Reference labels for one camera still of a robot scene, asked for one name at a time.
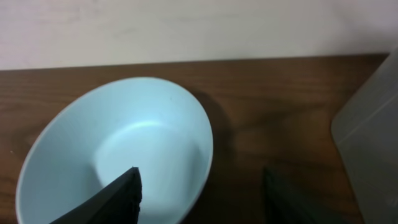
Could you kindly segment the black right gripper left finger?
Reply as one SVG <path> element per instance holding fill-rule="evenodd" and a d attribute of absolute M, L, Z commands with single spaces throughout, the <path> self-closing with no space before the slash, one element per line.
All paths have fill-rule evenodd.
<path fill-rule="evenodd" d="M 137 224 L 141 201 L 141 175 L 132 167 L 51 224 Z"/>

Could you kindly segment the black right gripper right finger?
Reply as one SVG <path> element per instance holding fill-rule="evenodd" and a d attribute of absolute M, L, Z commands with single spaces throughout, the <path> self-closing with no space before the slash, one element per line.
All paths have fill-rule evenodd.
<path fill-rule="evenodd" d="M 267 224 L 345 224 L 344 218 L 301 194 L 273 170 L 263 169 Z"/>

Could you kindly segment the light blue bowl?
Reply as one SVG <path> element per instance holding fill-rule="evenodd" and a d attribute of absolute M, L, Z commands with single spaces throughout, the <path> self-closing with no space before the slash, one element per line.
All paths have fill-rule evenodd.
<path fill-rule="evenodd" d="M 132 167 L 142 179 L 139 223 L 183 221 L 213 158 L 210 120 L 186 89 L 151 77 L 111 82 L 62 110 L 19 175 L 19 223 L 50 223 Z"/>

